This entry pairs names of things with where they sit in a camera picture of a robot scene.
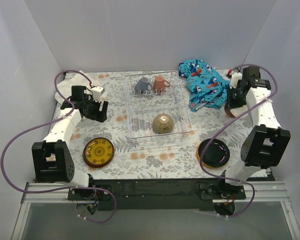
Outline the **dark red bowl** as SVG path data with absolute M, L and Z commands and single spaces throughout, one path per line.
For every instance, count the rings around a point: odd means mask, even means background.
M 238 117 L 240 114 L 244 113 L 247 109 L 248 109 L 247 105 L 231 108 L 230 105 L 227 103 L 224 106 L 225 114 L 230 118 Z

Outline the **grey ceramic mug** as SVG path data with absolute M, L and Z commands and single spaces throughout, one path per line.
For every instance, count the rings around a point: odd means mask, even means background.
M 135 92 L 137 94 L 143 94 L 146 91 L 150 91 L 152 87 L 150 80 L 147 77 L 142 77 L 135 85 Z

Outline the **beige ceramic bowl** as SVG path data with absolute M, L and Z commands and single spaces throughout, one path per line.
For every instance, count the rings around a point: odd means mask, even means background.
M 169 114 L 161 113 L 154 118 L 152 127 L 158 134 L 168 134 L 174 129 L 174 120 Z

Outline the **salmon pink ceramic mug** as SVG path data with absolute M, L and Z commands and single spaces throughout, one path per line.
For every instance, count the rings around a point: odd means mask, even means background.
M 154 79 L 153 83 L 153 91 L 155 93 L 163 93 L 166 88 L 169 88 L 171 86 L 170 82 L 165 80 L 163 76 L 158 75 Z

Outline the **white wire dish rack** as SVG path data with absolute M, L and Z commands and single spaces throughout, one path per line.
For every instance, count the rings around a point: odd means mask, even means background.
M 163 93 L 156 93 L 153 84 L 156 76 L 170 82 Z M 136 93 L 135 86 L 142 78 L 149 79 L 152 89 L 144 93 Z M 128 138 L 136 146 L 158 143 L 159 145 L 176 143 L 192 130 L 188 106 L 184 98 L 185 88 L 182 86 L 177 71 L 147 72 L 130 74 L 124 77 L 127 102 Z M 159 114 L 172 117 L 172 132 L 158 134 L 153 129 L 153 120 Z

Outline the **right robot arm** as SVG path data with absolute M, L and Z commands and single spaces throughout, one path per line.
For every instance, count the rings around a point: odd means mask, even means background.
M 242 144 L 240 160 L 222 173 L 225 179 L 216 186 L 222 199 L 238 193 L 256 172 L 276 167 L 291 138 L 290 131 L 283 129 L 275 116 L 272 87 L 269 80 L 262 79 L 260 69 L 247 65 L 230 74 L 225 113 L 234 118 L 249 111 L 253 128 Z

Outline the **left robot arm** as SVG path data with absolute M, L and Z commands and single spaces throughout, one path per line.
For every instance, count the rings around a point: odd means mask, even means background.
M 75 169 L 68 144 L 72 134 L 83 119 L 103 123 L 107 119 L 108 102 L 102 101 L 105 89 L 101 86 L 87 88 L 73 85 L 71 95 L 60 107 L 60 121 L 49 134 L 32 145 L 32 158 L 36 180 L 41 183 L 63 183 L 79 188 L 85 200 L 96 196 L 96 187 L 89 183 L 89 175 Z

